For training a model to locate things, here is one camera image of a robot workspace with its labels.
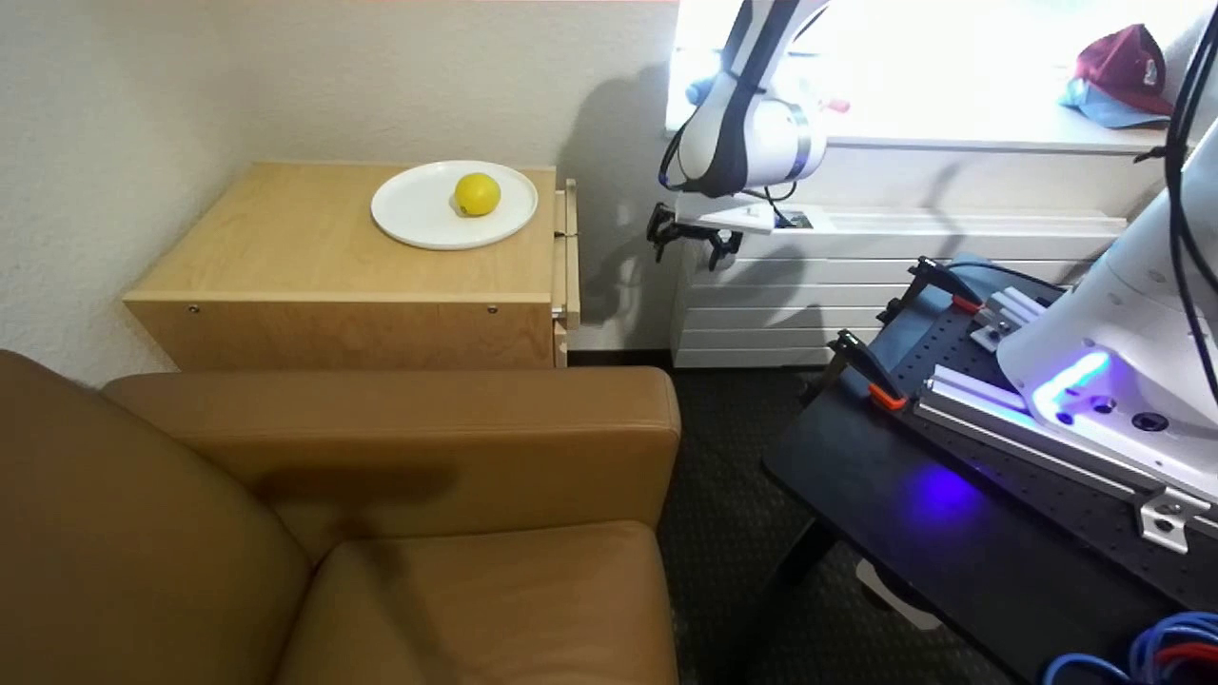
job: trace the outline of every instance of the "armchair backrest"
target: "armchair backrest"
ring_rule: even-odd
[[[0,682],[271,682],[308,581],[224,470],[0,352]]]

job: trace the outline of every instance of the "armchair armrest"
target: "armchair armrest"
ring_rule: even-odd
[[[300,538],[645,521],[680,436],[657,368],[147,371],[104,389]]]

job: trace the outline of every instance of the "brown leather armchair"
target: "brown leather armchair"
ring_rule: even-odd
[[[655,368],[0,352],[0,682],[677,682]]]

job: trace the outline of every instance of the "white plate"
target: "white plate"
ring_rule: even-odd
[[[497,204],[488,217],[461,217],[450,199],[461,174],[484,171],[497,181]],[[497,243],[535,214],[530,174],[488,161],[441,161],[393,174],[374,194],[374,219],[414,246],[466,250]]]

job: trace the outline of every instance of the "window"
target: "window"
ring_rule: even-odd
[[[1056,106],[1083,40],[1146,24],[1187,59],[1205,0],[831,0],[791,44],[775,89],[844,141],[946,141],[1035,148],[1146,148],[1153,134],[1108,134]],[[688,118],[685,89],[716,73],[737,0],[680,0],[668,125]]]

